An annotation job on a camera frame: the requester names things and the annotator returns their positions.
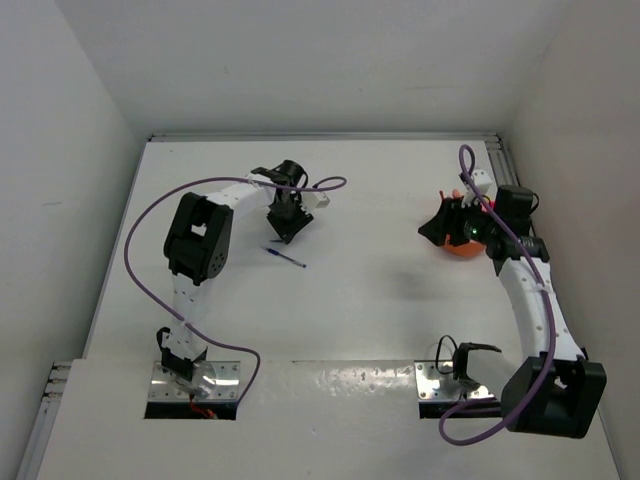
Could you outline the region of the blue ballpoint pen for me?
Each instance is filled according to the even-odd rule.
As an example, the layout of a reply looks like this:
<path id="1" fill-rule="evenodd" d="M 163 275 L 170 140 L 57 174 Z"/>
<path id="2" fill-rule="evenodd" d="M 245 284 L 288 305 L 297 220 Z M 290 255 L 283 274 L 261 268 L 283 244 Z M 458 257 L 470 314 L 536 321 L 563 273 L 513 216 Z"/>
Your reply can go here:
<path id="1" fill-rule="evenodd" d="M 303 268 L 303 269 L 307 268 L 307 264 L 306 263 L 303 263 L 301 261 L 293 259 L 290 256 L 287 256 L 287 255 L 283 254 L 282 252 L 280 252 L 280 251 L 278 251 L 276 249 L 273 249 L 273 248 L 270 248 L 270 247 L 263 247 L 263 250 L 265 250 L 270 255 L 273 255 L 275 257 L 279 257 L 279 258 L 281 258 L 281 259 L 283 259 L 283 260 L 285 260 L 285 261 L 287 261 L 287 262 L 289 262 L 289 263 L 291 263 L 293 265 L 296 265 L 297 267 L 300 267 L 300 268 Z"/>

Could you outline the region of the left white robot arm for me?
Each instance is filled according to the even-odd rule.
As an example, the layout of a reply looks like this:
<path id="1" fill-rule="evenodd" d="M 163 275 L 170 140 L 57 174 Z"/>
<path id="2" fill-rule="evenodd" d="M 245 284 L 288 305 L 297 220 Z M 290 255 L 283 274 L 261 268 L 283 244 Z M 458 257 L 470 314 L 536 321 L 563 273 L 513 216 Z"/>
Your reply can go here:
<path id="1" fill-rule="evenodd" d="M 201 299 L 228 260 L 234 223 L 266 208 L 266 219 L 279 240 L 290 243 L 313 220 L 297 190 L 307 183 L 303 167 L 285 160 L 272 169 L 258 167 L 243 181 L 217 192 L 182 196 L 163 247 L 172 274 L 173 310 L 179 316 L 175 327 L 157 334 L 165 368 L 190 382 L 197 364 L 206 359 L 207 343 L 186 325 L 204 318 Z"/>

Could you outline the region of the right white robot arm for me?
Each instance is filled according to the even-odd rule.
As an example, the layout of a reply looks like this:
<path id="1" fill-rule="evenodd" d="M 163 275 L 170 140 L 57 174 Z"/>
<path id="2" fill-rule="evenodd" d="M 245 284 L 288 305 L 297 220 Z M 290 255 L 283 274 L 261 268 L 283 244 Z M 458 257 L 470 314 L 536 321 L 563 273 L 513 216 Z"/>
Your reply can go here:
<path id="1" fill-rule="evenodd" d="M 499 403 L 468 398 L 443 412 L 439 433 L 451 445 L 473 445 L 504 429 L 582 439 L 604 393 L 605 369 L 571 336 L 551 282 L 546 245 L 530 233 L 537 203 L 534 192 L 513 185 L 500 187 L 495 202 L 468 190 L 442 196 L 437 213 L 418 230 L 437 247 L 483 248 L 520 336 L 522 358 L 516 364 L 496 345 L 453 345 L 447 375 L 465 387 L 486 387 Z"/>

